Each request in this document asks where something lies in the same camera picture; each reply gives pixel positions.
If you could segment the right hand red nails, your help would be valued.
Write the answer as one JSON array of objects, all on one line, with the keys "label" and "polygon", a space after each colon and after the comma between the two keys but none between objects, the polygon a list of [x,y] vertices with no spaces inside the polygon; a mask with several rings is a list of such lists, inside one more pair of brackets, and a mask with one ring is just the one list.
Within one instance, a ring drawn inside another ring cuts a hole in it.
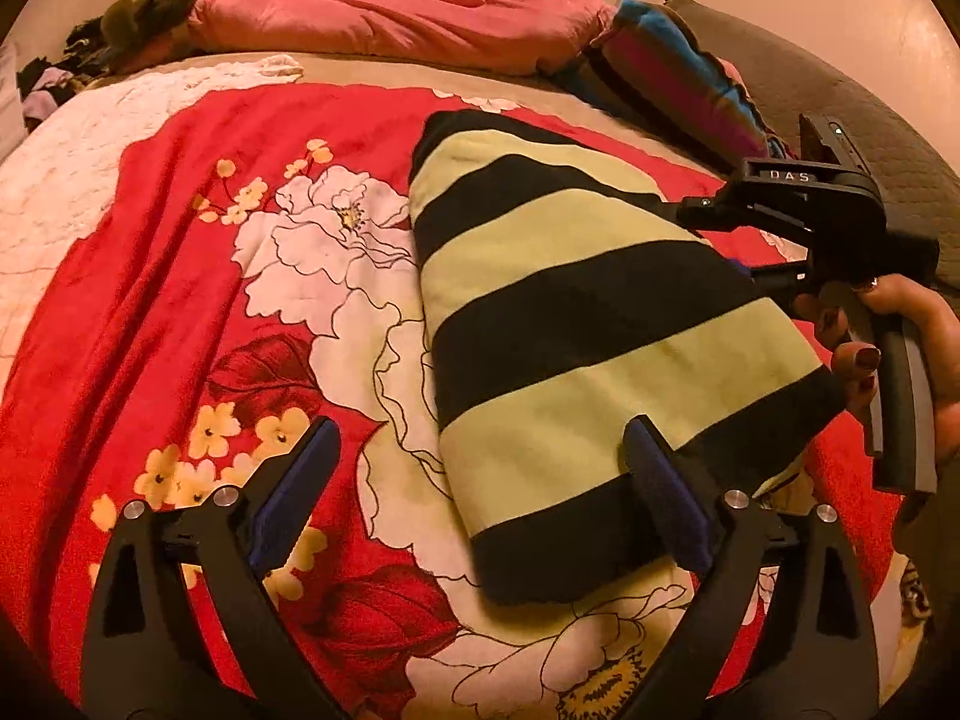
[{"label": "right hand red nails", "polygon": [[[934,406],[935,460],[947,466],[958,458],[958,317],[939,293],[903,275],[885,275],[854,288],[861,304],[878,316],[900,316],[919,332]],[[880,353],[873,344],[848,340],[848,316],[812,294],[793,307],[814,324],[814,335],[832,353],[830,369],[843,383],[846,410],[864,421],[878,392]]]}]

